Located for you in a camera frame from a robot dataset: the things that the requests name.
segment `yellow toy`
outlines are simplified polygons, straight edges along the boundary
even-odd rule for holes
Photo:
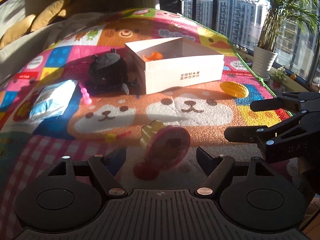
[[[227,95],[235,98],[246,98],[249,95],[249,90],[243,84],[233,81],[225,81],[220,84],[220,88]]]
[[[296,80],[296,79],[297,79],[297,75],[296,75],[295,73],[293,73],[293,74],[290,76],[290,78],[291,78],[292,80]]]

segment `high-rise building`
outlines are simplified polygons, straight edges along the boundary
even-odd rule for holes
[[[231,42],[253,49],[258,43],[267,7],[250,0],[219,0],[217,31]]]
[[[211,27],[213,0],[197,0],[196,21]],[[183,0],[182,14],[191,18],[192,0]],[[219,0],[217,31],[231,42],[253,49],[258,43],[267,7],[250,0]]]
[[[306,79],[316,50],[317,37],[316,33],[303,32],[296,21],[288,21],[282,26],[277,40],[277,63]]]

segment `pink toy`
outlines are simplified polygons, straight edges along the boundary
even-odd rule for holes
[[[90,98],[89,93],[87,92],[86,88],[83,86],[81,81],[79,81],[79,86],[81,88],[81,93],[82,93],[82,97],[84,99],[84,103],[86,105],[90,105],[92,103],[92,100]]]

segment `small plant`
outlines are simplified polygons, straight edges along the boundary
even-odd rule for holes
[[[271,52],[276,51],[278,37],[282,36],[282,27],[288,23],[297,23],[301,31],[315,33],[319,24],[319,0],[266,0],[268,14],[264,22],[258,47]]]
[[[285,84],[287,82],[285,76],[286,73],[283,66],[278,68],[273,74],[271,74],[271,78],[273,79],[273,81],[279,84]]]

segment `metal screw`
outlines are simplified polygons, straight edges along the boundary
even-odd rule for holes
[[[198,188],[197,190],[198,194],[200,195],[210,195],[213,193],[212,189],[208,188],[208,187],[201,187]]]
[[[124,190],[119,187],[114,187],[111,190],[109,190],[109,194],[113,196],[120,196],[124,193]]]

